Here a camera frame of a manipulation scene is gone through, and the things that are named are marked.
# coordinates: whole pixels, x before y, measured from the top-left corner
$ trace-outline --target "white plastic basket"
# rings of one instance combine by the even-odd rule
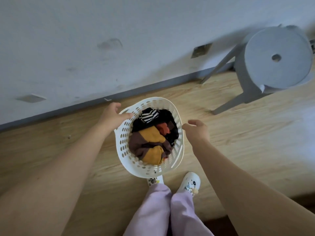
[[[169,110],[172,113],[178,128],[179,138],[175,140],[175,145],[172,147],[172,153],[159,166],[146,164],[138,160],[138,158],[129,150],[129,137],[132,135],[132,123],[139,117],[142,110],[146,108]],[[184,136],[183,129],[181,128],[181,119],[176,107],[171,101],[160,97],[146,98],[125,108],[120,113],[133,113],[134,115],[131,119],[125,120],[116,130],[114,130],[117,153],[121,163],[127,171],[137,177],[154,178],[179,166],[184,155]]]

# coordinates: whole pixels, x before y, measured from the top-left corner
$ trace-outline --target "baseboard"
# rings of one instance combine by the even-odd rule
[[[233,66],[234,66],[234,62],[227,63],[218,71],[218,73],[227,71],[227,70],[231,69]],[[13,127],[19,127],[21,125],[33,123],[33,122],[36,122],[39,120],[44,120],[44,119],[48,119],[48,118],[59,116],[59,115],[65,115],[65,114],[71,113],[71,112],[76,111],[76,110],[80,110],[80,109],[94,106],[94,105],[97,105],[100,103],[108,102],[108,100],[117,100],[117,99],[122,99],[122,98],[128,98],[131,96],[143,94],[145,92],[179,85],[179,84],[182,84],[182,83],[194,80],[194,79],[200,79],[200,78],[203,78],[204,76],[206,76],[207,74],[209,74],[213,69],[214,69],[214,67],[209,68],[209,69],[204,69],[204,70],[197,71],[197,72],[194,72],[191,74],[182,75],[182,76],[179,76],[179,77],[176,77],[173,79],[164,80],[164,81],[161,81],[158,83],[154,83],[154,84],[146,85],[143,87],[131,89],[131,90],[124,91],[121,93],[116,93],[113,95],[94,99],[94,100],[87,101],[84,103],[75,104],[75,105],[72,105],[69,107],[60,108],[60,109],[57,109],[54,111],[35,115],[35,116],[29,117],[29,118],[24,118],[21,120],[5,123],[5,124],[0,125],[0,131],[8,130],[8,129],[11,129]]]

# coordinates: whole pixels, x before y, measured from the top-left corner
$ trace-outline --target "stool leg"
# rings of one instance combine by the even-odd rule
[[[238,44],[236,45],[224,58],[223,60],[220,61],[220,63],[218,63],[218,65],[207,75],[205,76],[202,81],[200,82],[200,84],[203,84],[204,82],[206,82],[211,75],[215,74],[221,67],[223,67],[229,60],[231,60],[234,56],[236,56],[239,51],[241,49],[241,45]]]
[[[245,94],[241,93],[240,95],[237,95],[235,98],[231,99],[230,101],[226,102],[225,104],[221,105],[220,107],[216,108],[215,110],[211,111],[213,115],[217,115],[219,113],[222,113],[226,110],[229,110],[230,108],[233,108],[237,105],[240,105],[241,103],[245,102]]]

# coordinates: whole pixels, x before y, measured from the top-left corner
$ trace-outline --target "pant leg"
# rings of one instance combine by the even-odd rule
[[[169,222],[171,190],[164,184],[153,184],[124,236],[166,236]]]
[[[186,191],[171,199],[171,225],[174,236],[213,236],[195,214],[192,195]]]

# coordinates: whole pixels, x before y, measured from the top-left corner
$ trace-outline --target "foot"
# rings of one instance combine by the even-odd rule
[[[200,187],[199,176],[196,173],[190,171],[184,176],[183,181],[180,184],[177,192],[188,191],[189,193],[191,193],[192,196],[194,196],[198,194],[199,187]]]
[[[153,184],[157,184],[157,183],[164,184],[163,176],[158,176],[155,178],[149,178],[149,179],[147,179],[147,182],[148,182],[149,186],[151,186]]]

